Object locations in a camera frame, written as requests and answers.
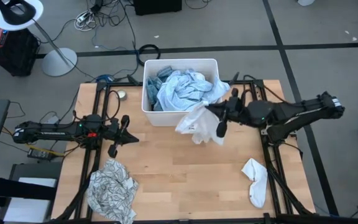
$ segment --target blue clothing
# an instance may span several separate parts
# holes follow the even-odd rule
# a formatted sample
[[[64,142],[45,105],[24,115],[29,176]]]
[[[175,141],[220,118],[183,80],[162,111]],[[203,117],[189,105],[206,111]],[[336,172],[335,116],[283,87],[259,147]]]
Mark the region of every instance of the blue clothing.
[[[167,78],[172,74],[173,70],[171,66],[165,67],[157,72],[156,77],[147,77],[146,79],[146,92],[149,103],[154,106],[154,108],[162,111],[161,106],[156,106],[158,102],[157,93],[161,88],[161,84],[167,80]]]
[[[191,111],[202,101],[208,104],[217,102],[229,90],[229,84],[223,83],[218,77],[214,78],[212,84],[205,80],[203,74],[194,70],[177,70],[162,83],[157,99],[164,111]]]

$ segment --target white sock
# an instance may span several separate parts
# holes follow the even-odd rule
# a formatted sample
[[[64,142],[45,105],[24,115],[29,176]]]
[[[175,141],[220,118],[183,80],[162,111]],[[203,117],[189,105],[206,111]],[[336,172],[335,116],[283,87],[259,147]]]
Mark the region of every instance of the white sock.
[[[251,203],[262,208],[266,199],[267,170],[255,159],[249,159],[241,170],[254,183],[249,188],[249,198]]]

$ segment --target black box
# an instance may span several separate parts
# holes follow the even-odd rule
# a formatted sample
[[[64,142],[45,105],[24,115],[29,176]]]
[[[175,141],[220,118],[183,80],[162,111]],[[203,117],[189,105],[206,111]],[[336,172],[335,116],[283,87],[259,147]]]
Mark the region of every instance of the black box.
[[[181,0],[134,0],[134,6],[138,16],[178,12],[181,10]]]

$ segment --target white box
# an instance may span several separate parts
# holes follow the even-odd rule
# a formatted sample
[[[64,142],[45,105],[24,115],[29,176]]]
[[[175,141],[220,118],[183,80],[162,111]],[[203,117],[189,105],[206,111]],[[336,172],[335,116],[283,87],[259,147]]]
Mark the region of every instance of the white box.
[[[218,63],[215,59],[163,59],[148,60],[144,65],[142,111],[146,114],[152,126],[176,126],[189,111],[151,111],[151,105],[147,98],[146,79],[156,76],[157,72],[167,66],[174,70],[186,70],[192,68],[200,72],[205,79],[214,83],[214,77],[219,78]]]

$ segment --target white lamp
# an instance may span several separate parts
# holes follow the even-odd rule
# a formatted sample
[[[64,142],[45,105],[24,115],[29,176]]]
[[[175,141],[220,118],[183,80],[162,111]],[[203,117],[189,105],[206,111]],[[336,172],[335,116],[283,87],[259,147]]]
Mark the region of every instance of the white lamp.
[[[58,48],[53,41],[50,39],[47,33],[38,25],[36,22],[42,15],[44,11],[44,6],[39,0],[25,0],[30,5],[35,8],[35,16],[20,25],[12,25],[4,20],[0,10],[0,28],[8,31],[16,31],[22,30],[29,27],[32,24],[38,28],[41,34],[48,40],[48,43],[53,47],[53,51],[49,52],[43,62],[42,62],[42,71],[45,74],[50,75],[52,77],[62,76],[69,71],[71,71],[77,63],[77,55],[72,49],[68,48]]]

